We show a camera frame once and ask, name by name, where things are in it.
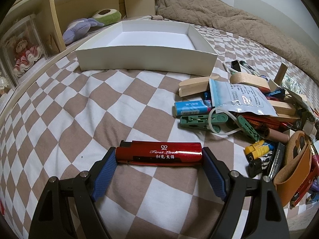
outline brown blanket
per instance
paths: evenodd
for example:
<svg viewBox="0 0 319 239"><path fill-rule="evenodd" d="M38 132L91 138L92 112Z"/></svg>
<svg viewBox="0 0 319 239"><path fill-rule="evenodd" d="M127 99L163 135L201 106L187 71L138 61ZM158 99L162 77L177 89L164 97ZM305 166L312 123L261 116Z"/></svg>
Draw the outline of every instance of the brown blanket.
<svg viewBox="0 0 319 239"><path fill-rule="evenodd" d="M252 39L306 72L319 83L319 58L269 22L221 0L158 0L157 14Z"/></svg>

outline leather sheath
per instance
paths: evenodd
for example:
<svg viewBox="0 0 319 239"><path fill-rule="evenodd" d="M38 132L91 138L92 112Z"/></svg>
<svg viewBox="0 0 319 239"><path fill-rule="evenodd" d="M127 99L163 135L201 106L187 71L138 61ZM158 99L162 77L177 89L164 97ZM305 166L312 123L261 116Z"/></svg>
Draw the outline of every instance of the leather sheath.
<svg viewBox="0 0 319 239"><path fill-rule="evenodd" d="M307 178L310 167L309 141L304 132L297 131L291 136L286 146L284 166L274 178L274 185L283 207L290 202Z"/></svg>

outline checkered bedsheet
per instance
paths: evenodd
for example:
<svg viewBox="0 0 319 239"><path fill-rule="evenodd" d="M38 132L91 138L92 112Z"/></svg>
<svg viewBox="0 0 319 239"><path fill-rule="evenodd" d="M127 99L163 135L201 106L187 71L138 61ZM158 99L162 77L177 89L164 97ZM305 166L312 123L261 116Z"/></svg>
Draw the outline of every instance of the checkered bedsheet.
<svg viewBox="0 0 319 239"><path fill-rule="evenodd" d="M218 53L213 73L227 81L224 60L245 60L274 78L281 62L315 107L317 85L301 70L256 42L212 28L195 28ZM0 199L5 219L27 238L38 199L50 176L75 177L89 170L121 140L200 142L230 170L247 176L240 135L220 139L211 133L179 129L172 116L178 83L193 76L171 72L109 70L81 72L75 52L62 58L32 84L0 128ZM119 165L106 196L97 204L113 239L207 238L222 209L201 168ZM311 205L305 198L291 218ZM240 238L249 199L233 238ZM72 218L85 238L74 202Z"/></svg>

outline green avocado plush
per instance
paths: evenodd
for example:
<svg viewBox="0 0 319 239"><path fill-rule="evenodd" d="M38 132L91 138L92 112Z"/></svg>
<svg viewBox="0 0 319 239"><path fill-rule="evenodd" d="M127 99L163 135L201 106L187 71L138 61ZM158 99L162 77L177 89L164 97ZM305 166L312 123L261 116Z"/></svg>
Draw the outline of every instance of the green avocado plush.
<svg viewBox="0 0 319 239"><path fill-rule="evenodd" d="M102 9L93 14L92 18L98 22L104 23L105 26L119 22L121 13L115 9Z"/></svg>

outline blue gripper pad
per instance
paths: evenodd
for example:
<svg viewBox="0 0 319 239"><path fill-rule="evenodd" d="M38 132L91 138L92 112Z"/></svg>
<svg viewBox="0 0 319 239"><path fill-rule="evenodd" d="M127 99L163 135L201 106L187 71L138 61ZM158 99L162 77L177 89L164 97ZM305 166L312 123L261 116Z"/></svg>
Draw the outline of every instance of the blue gripper pad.
<svg viewBox="0 0 319 239"><path fill-rule="evenodd" d="M227 193L228 193L226 189L227 181L225 181L225 179L223 178L223 176L221 175L221 173L219 172L219 170L213 163L212 159L208 156L208 153L205 151L205 148L203 149L203 159L204 159L203 169L208 178L209 183L211 184L213 188L215 195L221 198L222 201L225 201L227 197Z"/></svg>
<svg viewBox="0 0 319 239"><path fill-rule="evenodd" d="M116 167L117 162L114 149L94 181L94 190L91 195L91 198L94 202L97 201L99 197L104 196L105 191L114 175Z"/></svg>

